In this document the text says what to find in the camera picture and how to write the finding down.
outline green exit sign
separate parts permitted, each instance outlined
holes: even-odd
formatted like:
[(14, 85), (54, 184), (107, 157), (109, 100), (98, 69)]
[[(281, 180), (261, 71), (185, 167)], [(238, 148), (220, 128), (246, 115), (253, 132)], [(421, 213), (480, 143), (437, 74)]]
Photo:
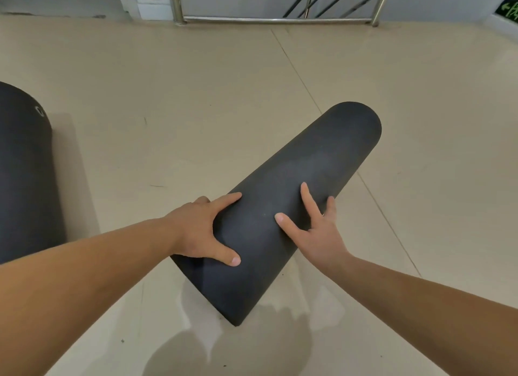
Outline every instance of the green exit sign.
[(495, 10), (495, 14), (518, 23), (518, 0), (504, 0)]

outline black foam roller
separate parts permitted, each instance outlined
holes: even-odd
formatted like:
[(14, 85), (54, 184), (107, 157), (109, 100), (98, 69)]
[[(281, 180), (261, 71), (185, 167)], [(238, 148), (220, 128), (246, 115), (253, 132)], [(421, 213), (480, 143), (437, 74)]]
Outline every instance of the black foam roller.
[(49, 119), (29, 94), (0, 82), (0, 263), (64, 242)]
[(172, 259), (233, 325), (240, 325), (296, 250), (274, 220), (283, 212), (310, 228), (300, 196), (302, 182), (320, 210), (337, 196), (378, 143), (381, 123), (374, 111), (355, 102), (333, 106), (230, 192), (243, 197), (223, 210), (214, 236), (241, 256), (238, 267), (212, 259)]

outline right hand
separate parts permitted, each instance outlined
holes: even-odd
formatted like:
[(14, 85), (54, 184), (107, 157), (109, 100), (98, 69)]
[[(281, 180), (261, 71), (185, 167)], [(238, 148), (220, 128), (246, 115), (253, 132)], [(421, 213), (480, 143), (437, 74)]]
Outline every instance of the right hand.
[(301, 230), (283, 213), (275, 214), (275, 220), (302, 254), (316, 268), (329, 276), (334, 268), (343, 262), (344, 257), (352, 257), (336, 228), (335, 199), (329, 196), (325, 214), (322, 215), (305, 182), (301, 185), (301, 196), (311, 218), (311, 229)]

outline left hand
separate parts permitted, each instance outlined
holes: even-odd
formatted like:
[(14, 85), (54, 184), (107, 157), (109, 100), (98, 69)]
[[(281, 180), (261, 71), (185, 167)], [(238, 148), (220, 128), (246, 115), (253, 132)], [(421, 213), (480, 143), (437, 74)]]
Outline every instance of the left hand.
[(239, 192), (221, 196), (212, 202), (201, 196), (160, 218), (163, 239), (170, 246), (169, 254), (210, 257), (232, 267), (238, 266), (241, 258), (234, 250), (217, 241), (212, 232), (212, 223), (219, 211), (240, 198)]

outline handrail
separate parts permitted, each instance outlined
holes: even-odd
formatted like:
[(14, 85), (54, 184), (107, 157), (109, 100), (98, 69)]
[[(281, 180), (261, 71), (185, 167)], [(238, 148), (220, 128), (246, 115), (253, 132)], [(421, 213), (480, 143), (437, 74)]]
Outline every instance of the handrail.
[(299, 5), (302, 0), (295, 0), (293, 5), (287, 10), (284, 16), (281, 19), (278, 18), (247, 18), (247, 17), (205, 17), (205, 16), (184, 16), (182, 11), (181, 0), (171, 0), (172, 7), (172, 16), (173, 21), (177, 25), (184, 25), (190, 22), (238, 22), (238, 23), (261, 23), (261, 24), (299, 24), (299, 23), (314, 23), (314, 24), (322, 24), (322, 23), (365, 23), (371, 24), (372, 26), (379, 25), (379, 19), (381, 10), (386, 4), (387, 0), (378, 0), (376, 6), (374, 7), (374, 11), (372, 12), (372, 16), (370, 18), (346, 18), (351, 15), (353, 12), (358, 10), (361, 6), (365, 5), (371, 0), (362, 0), (361, 2), (354, 5), (347, 12), (345, 12), (340, 18), (333, 19), (319, 19), (319, 17), (327, 12), (331, 7), (337, 4), (340, 0), (334, 0), (331, 4), (327, 5), (324, 10), (319, 12), (314, 18), (308, 18), (309, 9), (318, 1), (318, 0), (307, 0), (306, 6), (304, 10), (298, 15), (295, 19), (288, 19), (287, 17), (294, 9)]

